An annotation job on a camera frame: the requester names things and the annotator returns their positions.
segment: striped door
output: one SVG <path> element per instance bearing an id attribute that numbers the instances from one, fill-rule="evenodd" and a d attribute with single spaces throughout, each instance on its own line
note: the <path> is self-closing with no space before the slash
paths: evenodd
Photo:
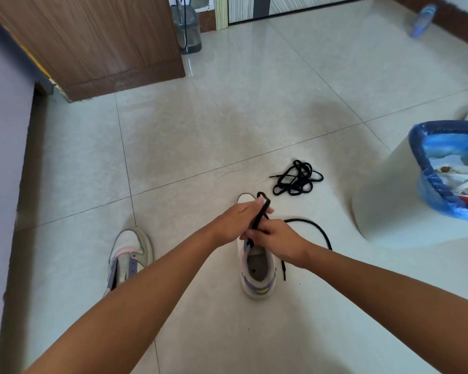
<path id="1" fill-rule="evenodd" d="M 346 0 L 229 0 L 229 23 Z"/>

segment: white sneaker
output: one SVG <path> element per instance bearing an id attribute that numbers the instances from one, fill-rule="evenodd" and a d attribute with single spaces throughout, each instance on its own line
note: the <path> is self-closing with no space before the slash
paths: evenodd
<path id="1" fill-rule="evenodd" d="M 121 231 L 109 255 L 108 285 L 104 295 L 116 289 L 153 261 L 153 248 L 145 232 L 138 228 Z"/>
<path id="2" fill-rule="evenodd" d="M 237 203 L 255 201 L 249 193 L 237 198 Z M 237 238 L 237 252 L 241 264 L 241 284 L 244 292 L 253 299 L 265 299 L 275 287 L 275 260 L 272 253 L 260 245 L 250 247 L 248 240 Z"/>

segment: blue bottle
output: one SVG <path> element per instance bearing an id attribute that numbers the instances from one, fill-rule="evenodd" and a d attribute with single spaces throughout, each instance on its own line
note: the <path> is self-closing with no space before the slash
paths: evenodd
<path id="1" fill-rule="evenodd" d="M 435 12 L 437 11 L 437 5 L 428 4 L 418 14 L 416 23 L 414 24 L 413 30 L 411 31 L 411 37 L 419 37 L 427 26 L 432 22 L 433 17 L 435 17 Z"/>

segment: person's right hand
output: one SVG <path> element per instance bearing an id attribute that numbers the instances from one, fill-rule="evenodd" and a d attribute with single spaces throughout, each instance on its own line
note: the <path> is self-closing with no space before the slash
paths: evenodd
<path id="1" fill-rule="evenodd" d="M 281 219 L 263 218 L 258 225 L 258 230 L 249 229 L 241 235 L 242 240 L 248 238 L 255 244 L 268 249 L 281 260 L 300 268 L 305 266 L 306 252 L 312 245 Z"/>

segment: black shoelace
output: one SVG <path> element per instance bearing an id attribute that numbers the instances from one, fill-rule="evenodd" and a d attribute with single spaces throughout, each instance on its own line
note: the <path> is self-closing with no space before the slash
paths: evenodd
<path id="1" fill-rule="evenodd" d="M 262 220 L 262 217 L 265 216 L 267 219 L 268 219 L 268 216 L 267 216 L 267 209 L 268 207 L 270 206 L 270 200 L 267 198 L 267 196 L 265 195 L 265 193 L 263 191 L 259 191 L 257 194 L 256 194 L 256 197 L 260 197 L 262 196 L 263 198 L 265 198 L 265 203 L 263 204 L 262 206 L 262 209 L 260 210 L 260 212 L 256 215 L 255 219 L 253 220 L 253 224 L 251 225 L 251 229 L 258 229 L 258 225 L 260 224 L 260 221 Z M 304 222 L 304 223 L 308 223 L 308 224 L 311 224 L 312 226 L 314 226 L 315 228 L 317 228 L 320 233 L 322 233 L 322 236 L 324 236 L 324 239 L 326 240 L 326 244 L 327 244 L 327 247 L 330 251 L 333 250 L 333 248 L 331 248 L 331 242 L 329 240 L 329 238 L 327 237 L 326 235 L 326 232 L 324 232 L 324 230 L 315 222 L 311 221 L 311 220 L 307 220 L 307 219 L 301 219 L 301 218 L 291 218 L 291 219 L 286 219 L 284 220 L 285 223 L 291 223 L 291 222 Z M 248 239 L 248 245 L 250 247 L 253 247 L 255 243 L 253 242 L 253 240 L 251 239 Z M 284 264 L 284 261 L 281 260 L 281 266 L 282 266 L 282 276 L 284 278 L 284 281 L 286 281 L 286 265 Z"/>
<path id="2" fill-rule="evenodd" d="M 289 172 L 291 172 L 293 169 L 296 169 L 296 176 L 289 174 Z M 320 176 L 320 178 L 311 178 L 312 173 L 317 173 Z M 291 166 L 283 174 L 270 176 L 269 178 L 274 177 L 277 177 L 277 184 L 272 189 L 272 193 L 274 193 L 274 195 L 281 195 L 285 191 L 287 191 L 289 195 L 300 195 L 303 193 L 310 193 L 314 188 L 314 185 L 312 184 L 313 182 L 321 182 L 322 180 L 324 180 L 324 176 L 317 170 L 313 170 L 312 165 L 310 165 L 309 163 L 302 163 L 300 160 L 293 161 L 293 166 Z M 283 180 L 285 180 L 286 177 L 293 177 L 293 179 L 290 182 L 283 182 Z"/>

